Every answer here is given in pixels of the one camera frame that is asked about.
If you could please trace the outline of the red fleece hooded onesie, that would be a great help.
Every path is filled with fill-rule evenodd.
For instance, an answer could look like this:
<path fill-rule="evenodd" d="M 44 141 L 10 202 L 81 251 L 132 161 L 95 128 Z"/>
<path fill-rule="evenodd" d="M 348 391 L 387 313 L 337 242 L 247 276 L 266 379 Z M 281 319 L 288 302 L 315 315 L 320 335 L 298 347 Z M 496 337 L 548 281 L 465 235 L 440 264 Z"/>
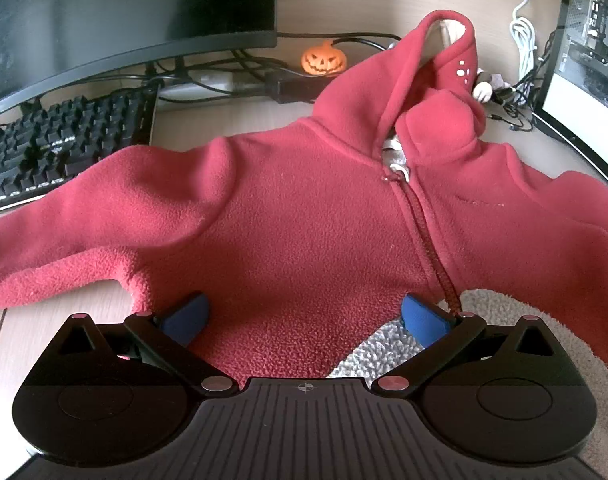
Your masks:
<path fill-rule="evenodd" d="M 536 308 L 608 371 L 608 187 L 482 140 L 471 22 L 427 14 L 313 112 L 193 150 L 137 145 L 0 219 L 0 308 L 104 280 L 166 314 L 203 292 L 191 348 L 237 379 L 328 375 L 404 296 Z"/>

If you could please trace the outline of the black mechanical keyboard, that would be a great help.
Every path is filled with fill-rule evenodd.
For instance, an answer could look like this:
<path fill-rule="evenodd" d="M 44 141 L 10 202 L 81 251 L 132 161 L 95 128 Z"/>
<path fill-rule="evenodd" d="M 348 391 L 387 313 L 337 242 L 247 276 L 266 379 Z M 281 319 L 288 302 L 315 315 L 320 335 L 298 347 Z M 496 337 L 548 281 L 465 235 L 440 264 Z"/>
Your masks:
<path fill-rule="evenodd" d="M 77 96 L 0 126 L 0 212 L 38 200 L 102 159 L 150 143 L 157 88 Z"/>

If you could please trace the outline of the white adapter on desk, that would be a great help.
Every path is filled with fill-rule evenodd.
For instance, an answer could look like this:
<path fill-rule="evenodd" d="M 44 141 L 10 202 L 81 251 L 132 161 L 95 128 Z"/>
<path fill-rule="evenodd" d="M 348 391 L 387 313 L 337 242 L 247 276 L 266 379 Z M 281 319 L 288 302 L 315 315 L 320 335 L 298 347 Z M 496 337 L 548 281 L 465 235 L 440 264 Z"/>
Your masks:
<path fill-rule="evenodd" d="M 513 99 L 514 89 L 500 74 L 480 70 L 475 78 L 472 96 L 482 104 L 490 102 L 504 104 Z"/>

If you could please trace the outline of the glass panel computer case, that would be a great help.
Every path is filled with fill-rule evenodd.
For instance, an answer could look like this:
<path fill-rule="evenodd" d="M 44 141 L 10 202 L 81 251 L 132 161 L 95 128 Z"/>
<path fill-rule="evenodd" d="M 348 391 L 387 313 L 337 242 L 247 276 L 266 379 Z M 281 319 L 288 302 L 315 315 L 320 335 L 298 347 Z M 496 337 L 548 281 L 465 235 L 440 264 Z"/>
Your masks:
<path fill-rule="evenodd" d="M 608 0 L 562 0 L 534 119 L 608 183 Z"/>

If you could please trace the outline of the orange pumpkin lantern figure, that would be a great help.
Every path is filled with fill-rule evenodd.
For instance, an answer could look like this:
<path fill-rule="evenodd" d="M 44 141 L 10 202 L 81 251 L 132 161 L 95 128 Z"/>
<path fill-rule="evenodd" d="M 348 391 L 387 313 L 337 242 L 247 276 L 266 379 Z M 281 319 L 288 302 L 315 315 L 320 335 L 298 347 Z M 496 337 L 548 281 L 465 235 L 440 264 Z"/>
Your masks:
<path fill-rule="evenodd" d="M 345 53 L 325 41 L 305 50 L 301 57 L 303 71 L 311 76 L 330 76 L 342 73 L 347 68 Z"/>

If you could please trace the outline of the black computer monitor left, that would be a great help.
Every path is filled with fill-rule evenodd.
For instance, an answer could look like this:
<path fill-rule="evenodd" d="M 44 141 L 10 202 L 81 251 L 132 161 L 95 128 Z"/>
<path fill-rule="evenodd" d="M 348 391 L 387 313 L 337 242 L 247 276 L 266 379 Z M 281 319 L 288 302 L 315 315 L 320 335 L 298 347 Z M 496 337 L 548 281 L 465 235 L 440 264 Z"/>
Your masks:
<path fill-rule="evenodd" d="M 277 43 L 277 0 L 0 0 L 0 114 L 121 68 Z"/>

